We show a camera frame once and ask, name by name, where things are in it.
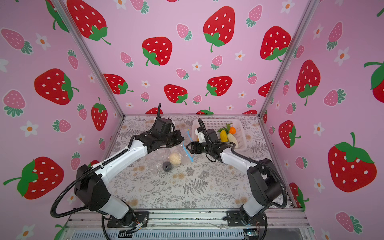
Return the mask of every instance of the floral tablecloth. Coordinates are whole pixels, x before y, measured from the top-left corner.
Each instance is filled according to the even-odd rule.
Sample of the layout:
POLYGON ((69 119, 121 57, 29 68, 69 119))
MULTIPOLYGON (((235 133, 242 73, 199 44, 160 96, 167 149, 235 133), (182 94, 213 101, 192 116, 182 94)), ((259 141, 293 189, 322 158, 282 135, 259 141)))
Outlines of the floral tablecloth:
MULTIPOLYGON (((176 129, 192 129, 198 116, 164 115, 173 120, 176 129)), ((269 158, 258 119, 255 116, 200 116, 201 118, 239 119, 246 134, 247 149, 241 153, 253 159, 269 158)), ((111 154, 126 145, 133 134, 151 128, 154 116, 126 116, 111 154)), ((188 162, 170 172, 154 173, 150 156, 140 158, 120 172, 108 185, 109 192, 127 202, 132 208, 239 208, 251 196, 246 174, 236 168, 210 162, 205 154, 194 156, 188 162)), ((275 200, 282 203, 281 196, 275 200)))

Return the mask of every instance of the pink wall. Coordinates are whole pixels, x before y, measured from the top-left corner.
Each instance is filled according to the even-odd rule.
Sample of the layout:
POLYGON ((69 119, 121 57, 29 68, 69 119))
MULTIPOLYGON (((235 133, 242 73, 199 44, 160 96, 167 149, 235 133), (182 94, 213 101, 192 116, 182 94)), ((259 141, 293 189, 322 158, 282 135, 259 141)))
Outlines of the pink wall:
POLYGON ((283 171, 300 188, 290 185, 317 239, 382 236, 384 65, 364 64, 383 62, 384 15, 377 16, 383 7, 379 0, 322 1, 267 110, 266 126, 283 171), (337 41, 330 51, 329 41, 337 41), (305 84, 310 88, 303 91, 305 84), (378 87, 372 91, 371 84, 378 87), (294 144, 292 124, 301 136, 294 144))
MULTIPOLYGON (((75 179, 77 163, 101 160, 105 150, 100 148, 99 139, 104 139, 107 148, 118 124, 99 83, 90 81, 91 70, 72 36, 61 29, 61 23, 56 22, 54 30, 53 22, 45 1, 6 1, 0 9, 0 95, 5 108, 0 114, 1 182, 22 177, 1 187, 2 239, 53 240, 61 229, 55 225, 64 225, 67 220, 50 216, 53 201, 75 179), (21 50, 27 46, 32 49, 29 55, 21 50), (76 53, 72 63, 77 69, 68 60, 70 49, 76 53), (72 86, 79 89, 79 92, 73 90, 71 101, 68 100, 71 88, 64 73, 72 86), (66 84, 65 91, 61 88, 62 81, 66 84), (108 112, 101 131, 91 120, 91 109, 99 102, 98 97, 108 112), (84 105, 86 115, 85 110, 79 115, 78 104, 84 105), (70 129, 62 121, 57 132, 52 125, 62 119, 70 124, 70 129), (83 142, 79 144, 80 134, 83 142), (72 158, 76 152, 79 159, 72 158)), ((58 212, 80 205, 75 197, 70 201, 71 194, 64 196, 58 212)))
MULTIPOLYGON (((126 0, 121 1, 122 4, 117 0, 85 2, 68 0, 67 6, 102 72, 114 74, 116 79, 127 82, 128 91, 115 95, 126 114, 146 113, 159 102, 164 113, 197 113, 206 109, 215 114, 233 114, 260 110, 266 94, 260 95, 259 89, 261 92, 264 87, 270 86, 269 82, 280 64, 275 56, 284 57, 283 48, 289 44, 289 35, 294 34, 308 1, 133 1, 142 5, 132 5, 132 1, 126 0), (209 19, 216 11, 219 11, 218 20, 216 17, 209 19), (96 25, 96 31, 91 29, 92 25, 96 25), (215 32, 220 34, 218 40, 210 36, 215 32), (207 42, 204 33, 207 33, 211 43, 207 42), (263 41, 266 33, 268 46, 263 41), (160 42, 166 45, 152 47, 160 42), (149 58, 151 53, 154 54, 154 61, 149 61, 148 66, 146 62, 149 59, 143 54, 143 46, 149 58), (276 49, 273 60, 264 60, 277 47, 279 49, 276 49), (218 69, 211 68, 213 62, 219 66, 218 69), (251 73, 256 74, 257 80, 249 76, 251 73), (207 82, 211 78, 214 78, 214 87, 222 85, 220 79, 232 84, 229 88, 225 87, 225 83, 216 91, 211 90, 213 94, 218 94, 213 96, 207 90, 207 82), (170 91, 166 94, 164 87, 168 84, 175 86, 166 87, 166 91, 170 91), (176 97, 178 93, 182 95, 181 103, 175 103, 178 99, 173 93, 176 97)), ((109 81, 113 79, 111 75, 108 77, 109 81)), ((111 83, 112 90, 120 93, 116 83, 111 83)))

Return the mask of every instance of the white basket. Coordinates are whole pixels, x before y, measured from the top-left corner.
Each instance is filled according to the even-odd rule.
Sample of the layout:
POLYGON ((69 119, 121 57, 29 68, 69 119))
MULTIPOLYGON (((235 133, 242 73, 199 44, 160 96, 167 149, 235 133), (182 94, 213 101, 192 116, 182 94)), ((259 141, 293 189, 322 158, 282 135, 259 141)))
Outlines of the white basket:
MULTIPOLYGON (((234 134, 238 146, 235 147, 238 151, 243 151, 247 148, 247 140, 245 138, 245 132, 243 129, 243 125, 241 122, 237 119, 214 119, 214 118, 202 118, 205 128, 211 129, 213 128, 215 132, 217 133, 218 138, 220 139, 220 133, 217 132, 220 128, 226 127, 228 123, 232 123, 231 127, 234 127, 236 129, 236 133, 234 134)), ((199 122, 197 119, 195 119, 192 123, 192 139, 194 141, 198 141, 197 135, 195 134, 195 129, 200 127, 199 122)))

